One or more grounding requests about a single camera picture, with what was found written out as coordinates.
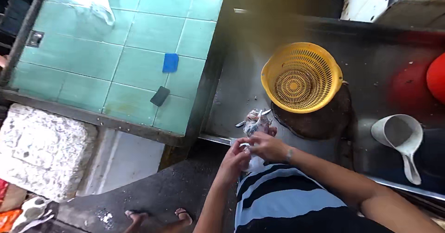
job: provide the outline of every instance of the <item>red bucket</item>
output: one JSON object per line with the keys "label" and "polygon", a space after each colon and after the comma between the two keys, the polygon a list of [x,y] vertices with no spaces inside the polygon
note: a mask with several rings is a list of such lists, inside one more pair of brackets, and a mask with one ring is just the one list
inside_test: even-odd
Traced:
{"label": "red bucket", "polygon": [[426,82],[431,94],[445,104],[445,53],[431,63],[426,73]]}

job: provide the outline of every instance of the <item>plastic scoop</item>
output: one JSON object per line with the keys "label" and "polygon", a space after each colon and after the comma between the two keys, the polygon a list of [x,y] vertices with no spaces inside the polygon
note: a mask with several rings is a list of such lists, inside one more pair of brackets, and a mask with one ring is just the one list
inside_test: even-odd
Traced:
{"label": "plastic scoop", "polygon": [[380,143],[402,154],[406,178],[415,185],[421,184],[414,164],[414,153],[423,140],[423,129],[413,117],[397,114],[382,118],[371,127],[371,134]]}

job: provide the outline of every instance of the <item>hand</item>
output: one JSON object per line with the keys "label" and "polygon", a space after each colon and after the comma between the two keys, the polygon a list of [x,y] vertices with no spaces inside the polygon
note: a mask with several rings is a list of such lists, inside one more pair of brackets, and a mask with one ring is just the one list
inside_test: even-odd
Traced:
{"label": "hand", "polygon": [[233,143],[221,162],[214,184],[229,188],[236,182],[241,171],[246,168],[250,160],[250,153],[243,151],[245,146],[240,146],[240,144],[249,142],[248,138],[239,138]]}
{"label": "hand", "polygon": [[263,132],[255,132],[249,138],[249,143],[257,144],[249,147],[251,153],[258,155],[264,160],[273,162],[286,161],[289,149],[292,149],[292,147],[283,143],[280,139],[276,139]]}

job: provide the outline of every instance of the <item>tiled wall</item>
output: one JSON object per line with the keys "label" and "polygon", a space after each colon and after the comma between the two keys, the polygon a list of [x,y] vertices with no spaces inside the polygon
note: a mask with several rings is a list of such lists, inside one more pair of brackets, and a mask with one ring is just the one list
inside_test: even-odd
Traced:
{"label": "tiled wall", "polygon": [[[10,82],[19,92],[184,134],[223,0],[109,0],[109,26],[89,9],[46,0]],[[165,53],[178,70],[162,73]],[[150,102],[170,89],[161,107]]]}

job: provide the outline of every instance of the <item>yellow plastic colander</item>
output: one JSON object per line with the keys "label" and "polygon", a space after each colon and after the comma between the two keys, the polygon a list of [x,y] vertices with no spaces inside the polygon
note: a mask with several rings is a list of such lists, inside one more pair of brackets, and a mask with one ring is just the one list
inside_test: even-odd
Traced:
{"label": "yellow plastic colander", "polygon": [[328,51],[312,43],[278,49],[261,71],[269,98],[293,113],[309,113],[327,105],[340,89],[343,74]]}

